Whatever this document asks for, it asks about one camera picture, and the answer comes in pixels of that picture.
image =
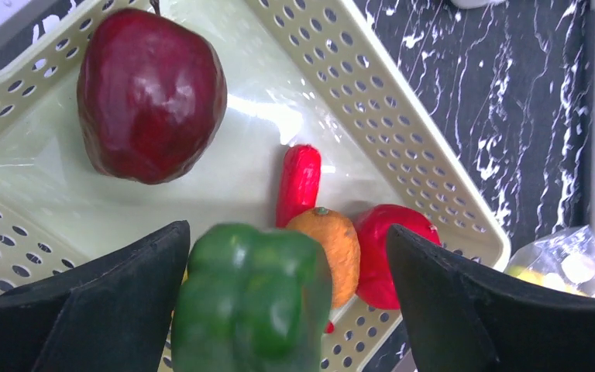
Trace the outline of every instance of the red pepper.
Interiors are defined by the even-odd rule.
[[[293,146],[284,155],[275,226],[284,228],[296,215],[316,206],[321,157],[309,145]]]
[[[355,221],[361,248],[357,295],[368,305],[383,310],[397,310],[394,281],[387,262],[387,230],[398,224],[441,245],[437,229],[421,213],[400,205],[383,204],[364,212]]]

